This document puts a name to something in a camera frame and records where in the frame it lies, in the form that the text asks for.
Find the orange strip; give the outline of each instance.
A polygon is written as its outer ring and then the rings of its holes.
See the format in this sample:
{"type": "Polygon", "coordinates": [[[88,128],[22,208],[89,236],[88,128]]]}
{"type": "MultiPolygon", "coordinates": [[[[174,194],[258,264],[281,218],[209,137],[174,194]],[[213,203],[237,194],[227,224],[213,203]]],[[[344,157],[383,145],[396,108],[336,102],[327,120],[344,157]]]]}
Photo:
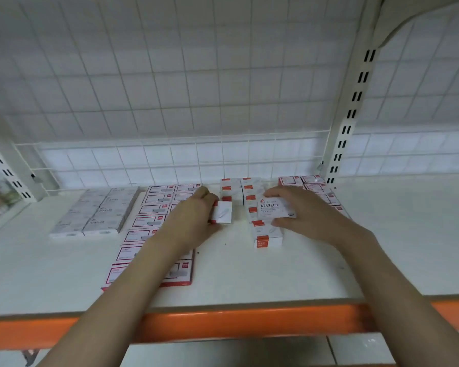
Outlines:
{"type": "MultiPolygon", "coordinates": [[[[459,300],[433,302],[459,329],[459,300]]],[[[78,316],[0,319],[0,350],[50,348],[78,316]]],[[[329,335],[378,331],[367,304],[312,305],[268,309],[150,313],[141,320],[134,343],[188,339],[229,339],[290,335],[329,335]]]]}

